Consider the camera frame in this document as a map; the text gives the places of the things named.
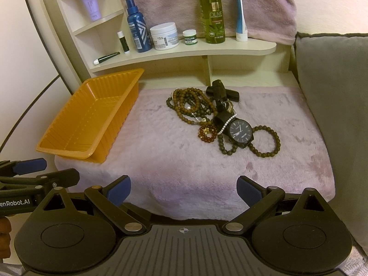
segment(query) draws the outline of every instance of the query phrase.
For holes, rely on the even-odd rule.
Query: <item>brown beaded necklace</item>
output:
[[[169,108],[175,110],[176,114],[183,122],[191,125],[199,124],[201,126],[199,128],[198,137],[202,141],[211,143],[217,137],[219,149],[224,155],[232,155],[237,151],[238,146],[235,144],[235,142],[233,143],[231,150],[225,149],[223,144],[223,136],[218,135],[217,129],[213,124],[213,119],[210,120],[207,118],[207,115],[213,114],[213,116],[216,116],[218,112],[212,101],[203,93],[202,90],[193,87],[185,89],[177,88],[172,93],[172,97],[169,97],[166,100],[166,104]],[[185,118],[184,115],[194,117],[196,121],[189,120]],[[280,139],[277,133],[265,125],[252,128],[253,132],[258,130],[265,130],[270,133],[275,140],[276,147],[272,152],[261,153],[253,146],[252,143],[250,143],[248,145],[249,149],[258,157],[274,157],[280,151],[281,147]]]

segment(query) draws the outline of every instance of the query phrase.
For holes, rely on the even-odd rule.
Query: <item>triangular cutout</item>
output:
[[[309,196],[307,202],[304,205],[305,210],[317,210],[319,212],[323,212],[324,209],[322,205],[318,202],[315,196]]]
[[[63,203],[63,199],[59,194],[55,194],[50,202],[46,205],[44,210],[58,210],[65,209],[65,205]]]

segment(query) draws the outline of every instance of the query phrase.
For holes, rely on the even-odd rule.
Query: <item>orange plastic tray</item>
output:
[[[143,71],[134,69],[85,81],[48,127],[36,150],[103,163],[137,100]]]

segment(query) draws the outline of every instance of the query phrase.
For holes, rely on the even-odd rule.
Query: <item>white cap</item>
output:
[[[189,29],[189,30],[185,30],[183,31],[183,36],[194,36],[197,34],[197,31],[195,29]]]
[[[159,35],[173,30],[176,30],[175,23],[163,23],[160,25],[153,26],[150,29],[152,35]]]
[[[246,42],[248,41],[248,30],[245,33],[236,33],[236,41]]]

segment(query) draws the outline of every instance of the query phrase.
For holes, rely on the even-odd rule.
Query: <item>pink fleece cloth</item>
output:
[[[204,37],[199,0],[135,0],[145,16],[148,28],[175,22],[180,35],[196,29]],[[222,0],[226,36],[234,36],[237,21],[237,0]],[[243,0],[248,36],[292,45],[296,35],[294,0]]]
[[[298,88],[235,87],[238,118],[251,126],[268,125],[281,141],[275,157],[260,158],[249,148],[223,155],[217,140],[199,140],[197,125],[183,123],[168,108],[170,89],[142,90],[102,164],[56,156],[56,167],[76,168],[80,182],[71,188],[113,182],[121,175],[132,181],[131,202],[173,219],[231,220],[247,205],[236,193],[236,181],[246,175],[260,185],[276,185],[287,193],[316,188],[327,200],[335,194],[334,176],[326,146],[303,94]],[[224,136],[225,147],[231,148]],[[254,133],[254,146],[272,151],[266,131]]]

